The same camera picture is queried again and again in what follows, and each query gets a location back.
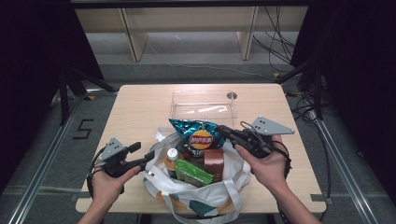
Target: wrist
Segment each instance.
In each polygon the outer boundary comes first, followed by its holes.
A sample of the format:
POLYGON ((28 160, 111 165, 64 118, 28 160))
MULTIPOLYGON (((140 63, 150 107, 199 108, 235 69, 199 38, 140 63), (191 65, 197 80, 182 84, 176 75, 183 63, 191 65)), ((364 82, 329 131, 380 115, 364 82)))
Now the wrist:
POLYGON ((112 203, 106 203, 103 200, 92 200, 91 206, 93 210, 98 212, 108 212, 112 203))
POLYGON ((274 195, 278 194, 279 192, 285 192, 290 190, 286 180, 279 180, 275 183, 268 184, 265 187, 268 188, 268 190, 274 195))

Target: black controller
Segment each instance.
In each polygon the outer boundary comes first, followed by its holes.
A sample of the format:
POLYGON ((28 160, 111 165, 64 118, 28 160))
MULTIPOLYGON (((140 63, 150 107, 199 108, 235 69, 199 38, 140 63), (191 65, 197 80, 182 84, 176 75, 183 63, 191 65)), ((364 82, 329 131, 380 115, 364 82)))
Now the black controller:
POLYGON ((243 131, 231 129, 225 125, 219 125, 216 129, 223 137, 230 139, 233 147, 240 145, 256 158, 267 157, 272 150, 272 136, 254 133, 250 129, 243 131))
POLYGON ((125 147, 117 139, 112 138, 104 148, 99 150, 99 152, 96 154, 95 158, 92 161, 90 172, 87 175, 87 186, 91 197, 93 196, 92 176, 94 173, 92 172, 92 169, 94 167, 102 167, 108 175, 115 178, 124 175, 128 170, 136 166, 140 166, 141 171, 146 170, 147 162, 151 161, 155 157, 154 151, 150 151, 148 154, 145 155, 143 159, 126 161, 128 153, 133 153, 140 148, 140 142, 136 142, 129 147, 125 147), (100 162, 95 164, 98 157, 100 159, 100 162))

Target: lay's logo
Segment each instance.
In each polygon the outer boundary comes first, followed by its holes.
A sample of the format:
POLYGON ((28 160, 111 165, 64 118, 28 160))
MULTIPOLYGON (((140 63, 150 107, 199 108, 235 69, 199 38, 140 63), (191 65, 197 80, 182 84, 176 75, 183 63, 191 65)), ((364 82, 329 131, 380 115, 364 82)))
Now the lay's logo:
POLYGON ((190 137, 190 144, 196 149, 205 149, 212 144, 213 136, 206 130, 199 130, 190 137))

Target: white plastic bag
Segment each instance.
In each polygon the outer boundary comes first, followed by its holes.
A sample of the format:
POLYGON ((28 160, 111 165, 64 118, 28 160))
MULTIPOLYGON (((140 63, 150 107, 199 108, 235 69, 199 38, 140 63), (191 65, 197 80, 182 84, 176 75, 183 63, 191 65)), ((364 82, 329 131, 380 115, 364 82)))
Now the white plastic bag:
POLYGON ((149 194, 153 198, 164 200, 175 218, 182 223, 226 223, 237 219, 242 208, 239 190, 249 183, 251 173, 249 165, 239 156, 232 144, 226 141, 223 146, 223 180, 197 188, 173 179, 166 173, 163 161, 167 149, 175 147, 180 141, 177 133, 161 139, 161 142, 151 148, 155 151, 155 158, 146 165, 149 173, 140 173, 145 177, 144 184, 149 194), (233 203, 235 210, 218 216, 219 211, 229 203, 233 203), (174 206, 191 209, 203 219, 181 217, 175 213, 174 206))

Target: snack package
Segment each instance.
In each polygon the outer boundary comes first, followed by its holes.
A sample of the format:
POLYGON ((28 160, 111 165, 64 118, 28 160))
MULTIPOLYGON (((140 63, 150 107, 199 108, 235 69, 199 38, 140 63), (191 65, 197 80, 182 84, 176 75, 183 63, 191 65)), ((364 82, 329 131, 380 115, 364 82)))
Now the snack package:
POLYGON ((213 181, 213 175, 183 160, 176 160, 176 174, 178 180, 198 188, 209 185, 213 181))
POLYGON ((224 170, 223 149, 206 149, 204 170, 213 175, 213 183, 222 180, 224 170))
POLYGON ((181 138, 177 150, 186 160, 202 160, 205 149, 217 149, 224 145, 225 138, 216 131, 217 124, 202 120, 169 119, 181 138))

